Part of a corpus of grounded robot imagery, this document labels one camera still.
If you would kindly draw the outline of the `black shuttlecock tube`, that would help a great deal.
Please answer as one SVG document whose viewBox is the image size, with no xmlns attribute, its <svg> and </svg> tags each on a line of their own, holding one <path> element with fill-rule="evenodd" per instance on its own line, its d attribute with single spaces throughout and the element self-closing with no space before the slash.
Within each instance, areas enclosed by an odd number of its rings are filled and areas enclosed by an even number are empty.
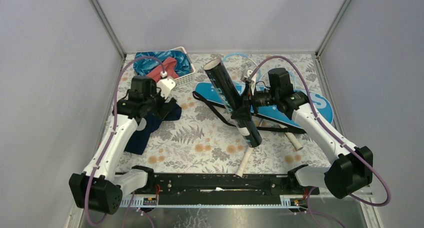
<svg viewBox="0 0 424 228">
<path fill-rule="evenodd" d="M 232 113 L 241 105 L 240 94 L 237 91 L 226 67 L 220 58 L 215 58 L 203 66 L 215 91 L 219 94 L 227 111 Z M 252 120 L 234 120 L 235 126 L 251 148 L 256 148 L 262 143 L 262 137 Z"/>
</svg>

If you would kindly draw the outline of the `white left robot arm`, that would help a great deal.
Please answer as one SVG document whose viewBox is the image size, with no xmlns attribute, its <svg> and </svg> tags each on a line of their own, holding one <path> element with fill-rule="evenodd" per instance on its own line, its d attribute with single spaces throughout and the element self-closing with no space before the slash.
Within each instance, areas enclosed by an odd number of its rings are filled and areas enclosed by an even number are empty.
<svg viewBox="0 0 424 228">
<path fill-rule="evenodd" d="M 146 76 L 135 76 L 126 95 L 115 102 L 113 122 L 106 137 L 83 172 L 73 173 L 69 187 L 78 208 L 113 215 L 124 197 L 140 190 L 144 194 L 155 188 L 153 170 L 134 166 L 130 171 L 115 176 L 118 161 L 128 141 L 146 115 L 164 119 L 176 104 L 169 99 L 176 87 L 171 77 L 155 81 Z"/>
</svg>

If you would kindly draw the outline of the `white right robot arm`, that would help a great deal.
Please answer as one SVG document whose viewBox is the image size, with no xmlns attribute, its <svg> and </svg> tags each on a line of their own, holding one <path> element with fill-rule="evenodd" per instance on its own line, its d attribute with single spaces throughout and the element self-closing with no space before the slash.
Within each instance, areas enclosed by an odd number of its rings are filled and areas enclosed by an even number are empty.
<svg viewBox="0 0 424 228">
<path fill-rule="evenodd" d="M 318 113 L 308 91 L 296 91 L 285 68 L 268 72 L 269 88 L 256 90 L 256 73 L 245 71 L 241 81 L 246 84 L 241 95 L 241 107 L 232 114 L 243 122 L 252 120 L 251 111 L 276 106 L 277 110 L 301 127 L 326 155 L 329 167 L 302 166 L 290 171 L 287 189 L 293 194 L 306 187 L 326 188 L 342 199 L 368 186 L 373 181 L 373 153 L 364 146 L 357 147 Z"/>
</svg>

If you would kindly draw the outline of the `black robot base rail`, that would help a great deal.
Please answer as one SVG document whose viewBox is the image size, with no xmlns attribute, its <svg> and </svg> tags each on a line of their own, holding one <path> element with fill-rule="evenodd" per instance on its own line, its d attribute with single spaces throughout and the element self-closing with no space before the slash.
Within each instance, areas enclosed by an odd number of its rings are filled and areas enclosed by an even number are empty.
<svg viewBox="0 0 424 228">
<path fill-rule="evenodd" d="M 152 168 L 135 165 L 147 173 L 146 187 L 137 195 L 152 195 L 159 205 L 280 205 L 281 196 L 305 198 L 310 186 L 301 186 L 294 172 L 287 174 L 229 173 L 156 173 Z"/>
</svg>

